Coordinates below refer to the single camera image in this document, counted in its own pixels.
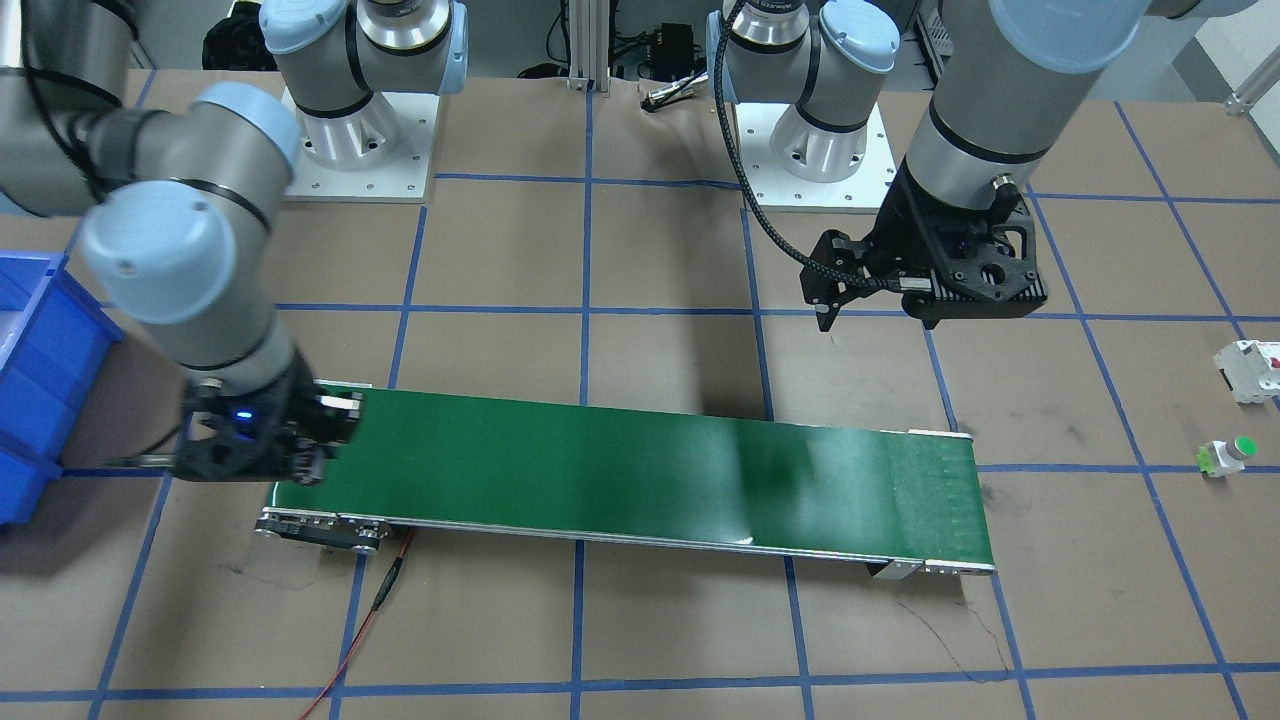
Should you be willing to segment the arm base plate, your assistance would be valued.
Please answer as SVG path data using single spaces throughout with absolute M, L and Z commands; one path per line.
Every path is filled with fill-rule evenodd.
M 762 209 L 878 213 L 897 170 L 878 104 L 851 135 L 813 129 L 783 104 L 742 102 L 735 113 L 739 155 Z
M 421 204 L 428 190 L 440 99 L 375 94 L 346 118 L 296 111 L 303 128 L 285 197 L 301 202 Z

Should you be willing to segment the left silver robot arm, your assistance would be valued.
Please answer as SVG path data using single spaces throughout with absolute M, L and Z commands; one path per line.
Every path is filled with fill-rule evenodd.
M 870 110 L 900 47 L 869 1 L 726 1 L 709 14 L 708 85 L 745 204 L 803 269 L 803 297 L 828 331 L 879 292 L 928 328 L 945 319 L 1025 316 L 1048 291 L 1023 190 L 1143 17 L 1215 18 L 1244 1 L 946 1 L 954 54 L 936 82 L 874 225 L 824 232 L 810 252 L 771 224 L 750 186 L 724 106 L 782 102 L 773 152 L 795 176 L 854 173 Z

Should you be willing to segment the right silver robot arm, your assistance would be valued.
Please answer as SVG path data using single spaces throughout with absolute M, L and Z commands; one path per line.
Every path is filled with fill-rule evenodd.
M 78 217 L 111 301 L 187 377 L 166 465 L 187 480 L 314 486 L 360 395 L 315 379 L 259 265 L 300 159 L 361 167 L 394 142 L 385 96 L 457 94 L 460 1 L 264 1 L 292 99 L 209 86 L 188 111 L 128 108 L 131 1 L 3 4 L 3 210 Z M 209 430 L 191 438 L 186 424 Z

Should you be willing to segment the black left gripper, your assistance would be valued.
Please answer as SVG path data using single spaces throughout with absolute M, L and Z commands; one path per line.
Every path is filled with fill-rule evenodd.
M 1009 174 L 988 179 L 986 188 L 995 193 L 986 205 L 954 208 L 902 169 L 867 236 L 824 232 L 812 260 L 855 281 L 800 272 L 818 331 L 831 332 L 842 307 L 881 291 L 900 295 L 902 310 L 929 329 L 943 319 L 1019 318 L 1042 307 L 1050 290 L 1025 199 Z

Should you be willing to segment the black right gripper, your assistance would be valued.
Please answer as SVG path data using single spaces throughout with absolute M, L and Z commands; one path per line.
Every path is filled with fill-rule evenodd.
M 186 391 L 172 471 L 184 480 L 323 483 L 362 420 L 361 389 L 330 392 L 296 356 L 262 388 L 227 395 L 221 382 Z

